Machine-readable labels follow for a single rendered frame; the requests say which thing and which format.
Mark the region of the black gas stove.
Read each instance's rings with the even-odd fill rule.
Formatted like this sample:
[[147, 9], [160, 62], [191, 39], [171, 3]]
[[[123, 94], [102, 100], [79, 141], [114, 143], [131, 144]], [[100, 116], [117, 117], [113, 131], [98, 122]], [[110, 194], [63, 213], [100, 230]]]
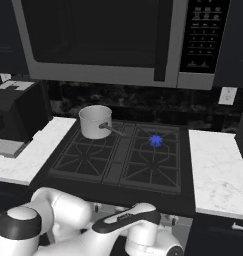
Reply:
[[[128, 121], [113, 126], [126, 137], [113, 133], [87, 139], [74, 123], [30, 186], [59, 189], [89, 201], [94, 222], [136, 203], [151, 203], [184, 251], [195, 214], [188, 129]], [[163, 138], [160, 147], [149, 145], [151, 135]], [[173, 216], [179, 218], [175, 226]]]

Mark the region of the blue burner flame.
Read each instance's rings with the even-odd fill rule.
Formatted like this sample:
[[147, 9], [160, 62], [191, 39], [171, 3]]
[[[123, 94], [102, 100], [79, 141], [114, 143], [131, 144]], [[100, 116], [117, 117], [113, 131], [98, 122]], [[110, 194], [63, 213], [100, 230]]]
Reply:
[[149, 137], [149, 145], [152, 147], [160, 147], [163, 143], [163, 138], [160, 135], [151, 135]]

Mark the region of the dark wall cupboard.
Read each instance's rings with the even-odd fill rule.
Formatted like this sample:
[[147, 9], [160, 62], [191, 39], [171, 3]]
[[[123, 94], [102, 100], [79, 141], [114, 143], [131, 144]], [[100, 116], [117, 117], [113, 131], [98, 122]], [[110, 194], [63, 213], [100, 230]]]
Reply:
[[0, 73], [29, 74], [11, 0], [0, 0]]
[[243, 88], [243, 0], [231, 0], [214, 87]]

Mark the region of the grey microwave oven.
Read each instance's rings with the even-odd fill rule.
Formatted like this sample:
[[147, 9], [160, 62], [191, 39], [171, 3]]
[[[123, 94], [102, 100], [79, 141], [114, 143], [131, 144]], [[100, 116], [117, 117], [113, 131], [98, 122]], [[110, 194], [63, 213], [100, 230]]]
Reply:
[[158, 0], [12, 0], [34, 79], [209, 90], [231, 0], [173, 0], [165, 81]]

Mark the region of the black coffee machine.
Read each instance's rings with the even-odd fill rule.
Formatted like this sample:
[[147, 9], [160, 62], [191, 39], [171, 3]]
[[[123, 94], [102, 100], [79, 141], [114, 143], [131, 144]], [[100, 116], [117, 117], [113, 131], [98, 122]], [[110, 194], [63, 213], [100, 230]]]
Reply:
[[0, 155], [16, 158], [52, 119], [40, 82], [9, 80], [0, 85]]

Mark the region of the dark base cupboard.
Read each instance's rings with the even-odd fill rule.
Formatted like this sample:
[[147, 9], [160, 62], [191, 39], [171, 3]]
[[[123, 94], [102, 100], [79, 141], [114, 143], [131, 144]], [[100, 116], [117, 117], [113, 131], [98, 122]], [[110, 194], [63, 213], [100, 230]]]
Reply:
[[34, 192], [35, 188], [33, 186], [0, 181], [0, 213], [28, 203]]

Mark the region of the dark drawer front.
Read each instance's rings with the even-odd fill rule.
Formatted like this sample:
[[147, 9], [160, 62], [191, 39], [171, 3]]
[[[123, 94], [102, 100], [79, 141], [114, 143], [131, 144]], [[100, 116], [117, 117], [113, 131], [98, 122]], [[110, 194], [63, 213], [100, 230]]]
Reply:
[[243, 220], [197, 213], [193, 218], [184, 256], [243, 256]]

